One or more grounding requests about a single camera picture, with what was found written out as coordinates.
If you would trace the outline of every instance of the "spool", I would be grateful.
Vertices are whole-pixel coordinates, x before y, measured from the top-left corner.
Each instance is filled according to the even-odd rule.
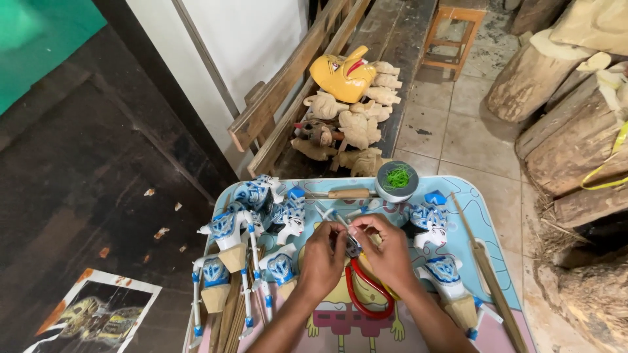
[[[403,187],[395,187],[389,183],[389,175],[395,170],[403,169],[408,175],[408,182]],[[390,161],[379,169],[375,178],[377,194],[388,202],[398,204],[406,201],[419,186],[419,176],[409,164],[402,161]]]

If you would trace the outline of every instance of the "tile floor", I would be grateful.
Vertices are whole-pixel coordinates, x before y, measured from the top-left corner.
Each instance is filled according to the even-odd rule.
[[[598,352],[550,309],[533,277],[537,195],[514,152],[521,127],[496,119],[482,105],[518,48],[517,38],[504,32],[508,20],[506,14],[487,14],[458,81],[447,69],[420,68],[394,157],[419,175],[456,175],[482,192],[539,352]],[[451,55],[449,49],[431,52]],[[539,273],[541,282],[556,283],[548,269]]]

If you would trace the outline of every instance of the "white wall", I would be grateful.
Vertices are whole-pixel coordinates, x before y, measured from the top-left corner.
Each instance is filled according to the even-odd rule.
[[[231,167],[241,179],[250,179],[246,166],[252,153],[239,152],[231,141],[227,128],[233,117],[172,1],[127,3]],[[185,6],[240,111],[251,87],[268,82],[307,32],[307,0],[185,0]]]

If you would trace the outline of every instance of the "wooden stool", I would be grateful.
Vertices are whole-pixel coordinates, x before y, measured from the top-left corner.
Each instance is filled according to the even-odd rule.
[[[446,45],[455,46],[458,48],[458,53],[454,58],[455,63],[437,62],[434,60],[423,60],[425,65],[432,65],[444,68],[451,68],[455,70],[453,80],[458,80],[460,72],[462,71],[465,60],[473,45],[475,34],[480,28],[482,19],[486,14],[487,0],[441,0],[438,3],[438,12],[434,17],[428,38],[425,43],[425,48],[429,50],[430,44],[434,45]],[[441,19],[461,19],[468,21],[467,29],[462,36],[462,41],[449,41],[449,40],[435,40],[434,36],[438,29],[438,24]]]

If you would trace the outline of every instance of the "green thread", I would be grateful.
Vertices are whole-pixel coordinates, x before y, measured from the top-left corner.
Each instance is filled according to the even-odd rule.
[[[411,167],[407,164],[399,165],[395,169],[386,171],[386,180],[382,183],[385,191],[392,191],[408,186],[410,177],[413,176]]]

